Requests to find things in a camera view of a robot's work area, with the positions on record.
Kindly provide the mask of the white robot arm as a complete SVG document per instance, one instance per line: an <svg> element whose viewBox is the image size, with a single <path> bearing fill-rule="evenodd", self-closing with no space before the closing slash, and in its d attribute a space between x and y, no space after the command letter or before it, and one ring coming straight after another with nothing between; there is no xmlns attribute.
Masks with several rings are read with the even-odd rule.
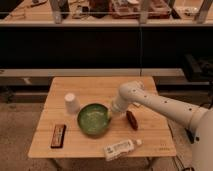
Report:
<svg viewBox="0 0 213 171"><path fill-rule="evenodd" d="M131 81L119 86L110 111L119 115L133 103L150 108L193 133L192 168L194 171L213 171L213 108L159 96L146 91L140 81Z"/></svg>

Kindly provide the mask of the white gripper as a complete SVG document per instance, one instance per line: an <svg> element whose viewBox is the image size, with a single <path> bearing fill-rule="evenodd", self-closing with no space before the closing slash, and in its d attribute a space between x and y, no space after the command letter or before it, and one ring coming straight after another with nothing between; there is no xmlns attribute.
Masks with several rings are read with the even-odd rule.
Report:
<svg viewBox="0 0 213 171"><path fill-rule="evenodd" d="M117 95L109 106L109 116L111 118L116 118L128 110L130 102L125 100L120 95Z"/></svg>

